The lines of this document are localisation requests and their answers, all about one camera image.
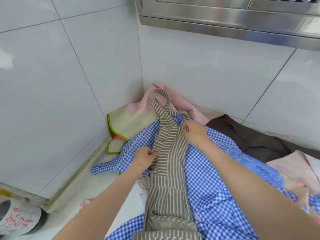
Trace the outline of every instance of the lime green edging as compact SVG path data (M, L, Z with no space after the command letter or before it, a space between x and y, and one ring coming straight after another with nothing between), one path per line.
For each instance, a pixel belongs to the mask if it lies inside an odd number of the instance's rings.
M123 140L129 141L129 139L127 139L126 137L118 134L118 133L112 128L111 122L110 122L110 114L107 114L106 117L107 117L107 119L108 119L109 129L110 129L113 133L115 133L117 136L121 137Z
M108 143L108 145L106 146L106 153L107 154L120 154L121 152L109 152L109 144L110 144L110 141Z

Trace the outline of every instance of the person's left arm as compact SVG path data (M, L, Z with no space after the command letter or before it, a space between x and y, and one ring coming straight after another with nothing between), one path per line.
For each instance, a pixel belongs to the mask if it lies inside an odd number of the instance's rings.
M80 210L52 240L103 240L134 183L156 156L157 153L152 153L148 147L139 148L131 166Z

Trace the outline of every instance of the person's right arm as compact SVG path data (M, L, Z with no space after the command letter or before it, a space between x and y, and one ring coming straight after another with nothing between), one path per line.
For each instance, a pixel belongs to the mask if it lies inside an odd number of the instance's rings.
M186 121L183 128L186 139L215 167L260 240L320 239L320 225L314 219L210 141L201 123Z

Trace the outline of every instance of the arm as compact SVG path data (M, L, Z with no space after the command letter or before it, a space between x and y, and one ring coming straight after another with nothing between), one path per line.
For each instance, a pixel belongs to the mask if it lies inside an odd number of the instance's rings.
M189 131L182 133L215 167L259 239L319 239L320 225L314 219L218 148L201 123L187 121L186 127Z
M139 148L131 166L89 205L79 211L52 240L102 240L130 193L134 183L148 168L157 153Z

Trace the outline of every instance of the stainless steel range hood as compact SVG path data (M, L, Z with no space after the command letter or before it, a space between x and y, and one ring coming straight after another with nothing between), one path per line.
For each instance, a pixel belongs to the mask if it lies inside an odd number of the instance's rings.
M320 0L135 0L141 24L320 51Z

